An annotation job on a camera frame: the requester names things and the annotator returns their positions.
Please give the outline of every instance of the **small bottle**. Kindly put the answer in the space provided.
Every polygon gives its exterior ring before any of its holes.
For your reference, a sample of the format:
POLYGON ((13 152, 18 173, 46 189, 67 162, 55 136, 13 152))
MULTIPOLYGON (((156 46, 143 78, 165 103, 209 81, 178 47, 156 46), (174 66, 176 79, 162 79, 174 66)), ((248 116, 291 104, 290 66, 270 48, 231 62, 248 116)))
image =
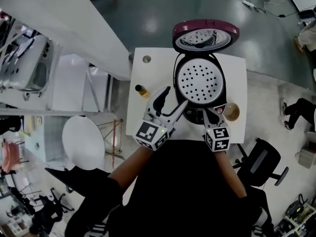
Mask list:
POLYGON ((150 97, 150 93, 147 91, 147 89, 144 88, 144 86, 142 85, 136 85, 135 86, 136 91, 138 91, 138 93, 145 98, 149 98, 150 97))

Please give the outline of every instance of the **cup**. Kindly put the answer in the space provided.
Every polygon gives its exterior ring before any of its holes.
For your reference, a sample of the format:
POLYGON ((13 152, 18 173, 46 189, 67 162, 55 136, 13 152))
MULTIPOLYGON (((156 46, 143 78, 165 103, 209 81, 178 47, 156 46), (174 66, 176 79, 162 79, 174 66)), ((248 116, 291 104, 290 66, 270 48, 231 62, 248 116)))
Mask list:
POLYGON ((238 119, 240 114, 240 110, 237 104, 235 103, 227 103, 226 109, 224 111, 224 117, 228 121, 235 121, 238 119))

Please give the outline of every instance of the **white desk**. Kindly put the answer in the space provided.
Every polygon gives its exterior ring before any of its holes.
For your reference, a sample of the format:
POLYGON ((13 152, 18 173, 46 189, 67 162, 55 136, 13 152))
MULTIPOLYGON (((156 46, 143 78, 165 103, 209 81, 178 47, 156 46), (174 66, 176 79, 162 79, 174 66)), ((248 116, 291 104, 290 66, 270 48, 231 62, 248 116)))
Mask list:
MULTIPOLYGON (((136 123, 143 117, 146 108, 147 99, 141 97, 135 90, 137 84, 143 85, 151 94, 163 87, 171 86, 162 111, 168 114, 177 106, 175 90, 173 89, 173 66, 177 55, 178 52, 173 48, 135 49, 127 109, 127 135, 134 134, 136 123), (151 57, 149 63, 143 62, 145 55, 151 57)), ((231 128, 231 143, 243 143, 247 114, 246 62, 243 58, 225 54, 216 53, 215 56, 225 75, 227 102, 238 104, 240 109, 240 116, 236 121, 227 121, 231 128)), ((171 136, 172 140, 203 140, 204 126, 193 124, 184 116, 180 117, 175 128, 176 131, 171 136)))

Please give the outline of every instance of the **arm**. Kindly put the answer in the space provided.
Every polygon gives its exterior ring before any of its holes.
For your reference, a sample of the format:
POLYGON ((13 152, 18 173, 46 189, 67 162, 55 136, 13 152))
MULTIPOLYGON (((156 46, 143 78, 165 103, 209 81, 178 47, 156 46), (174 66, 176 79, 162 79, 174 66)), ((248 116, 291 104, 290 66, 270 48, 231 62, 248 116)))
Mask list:
POLYGON ((227 155, 224 151, 214 153, 221 173, 228 183, 228 185, 232 188, 238 198, 243 198, 247 196, 246 190, 237 176, 235 170, 233 169, 227 155))
POLYGON ((124 193, 147 164, 153 151, 139 147, 126 161, 118 166, 108 177, 116 180, 124 193))

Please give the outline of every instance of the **person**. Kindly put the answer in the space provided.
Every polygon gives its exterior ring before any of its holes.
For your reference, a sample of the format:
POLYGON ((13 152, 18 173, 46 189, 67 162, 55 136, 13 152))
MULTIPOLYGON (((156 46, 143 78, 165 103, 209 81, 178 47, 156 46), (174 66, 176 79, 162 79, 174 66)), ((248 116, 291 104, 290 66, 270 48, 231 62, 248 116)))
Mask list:
MULTIPOLYGON (((65 237, 83 237, 105 218, 111 237, 246 237, 260 207, 269 211, 264 191, 244 187, 226 153, 211 152, 203 141, 168 140, 155 152, 140 147, 90 194, 69 220, 65 237)), ((269 213, 262 229, 273 235, 269 213)))
POLYGON ((281 117, 290 115, 288 121, 283 121, 283 125, 286 129, 292 130, 298 118, 302 116, 307 122, 312 124, 315 127, 315 119, 316 119, 316 105, 311 103, 310 101, 300 98, 293 105, 287 106, 284 98, 280 100, 281 104, 281 117))
POLYGON ((17 132, 21 128, 21 118, 19 116, 1 116, 0 115, 0 135, 5 132, 17 132))
POLYGON ((304 27, 298 37, 294 38, 294 42, 300 52, 304 52, 304 47, 307 45, 316 44, 316 21, 309 23, 304 27))

